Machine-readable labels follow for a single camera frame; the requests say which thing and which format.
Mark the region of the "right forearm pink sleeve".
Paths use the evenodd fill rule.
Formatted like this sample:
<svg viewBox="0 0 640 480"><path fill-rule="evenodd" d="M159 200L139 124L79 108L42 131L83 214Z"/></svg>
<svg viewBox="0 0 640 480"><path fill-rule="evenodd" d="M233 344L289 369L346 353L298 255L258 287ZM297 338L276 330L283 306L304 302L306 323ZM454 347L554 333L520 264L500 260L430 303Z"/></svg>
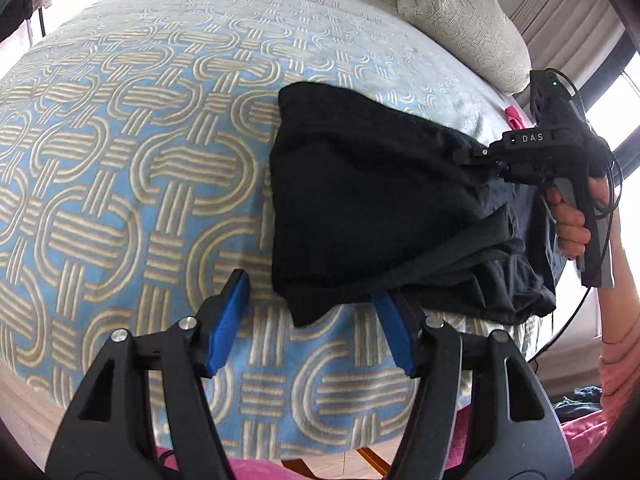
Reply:
<svg viewBox="0 0 640 480"><path fill-rule="evenodd" d="M614 286L598 290L601 405L608 426L620 417L639 382L639 296L620 236L618 211L613 214L611 256Z"/></svg>

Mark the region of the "person's right hand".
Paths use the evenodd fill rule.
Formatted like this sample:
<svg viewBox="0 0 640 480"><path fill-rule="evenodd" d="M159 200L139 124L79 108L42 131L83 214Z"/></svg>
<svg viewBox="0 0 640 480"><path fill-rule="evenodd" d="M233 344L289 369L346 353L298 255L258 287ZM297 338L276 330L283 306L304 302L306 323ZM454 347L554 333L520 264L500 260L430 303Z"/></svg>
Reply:
<svg viewBox="0 0 640 480"><path fill-rule="evenodd" d="M603 178L589 178L589 192L591 197L599 203L608 204L610 191L608 181ZM548 188L546 199L551 208L555 221L555 232L558 236L558 245L563 255L570 260L583 256L587 243L591 240L591 232L586 227L585 216L573 206L570 206L563 198L556 186ZM620 245L620 214L614 211L611 214L612 228L610 241L612 246Z"/></svg>

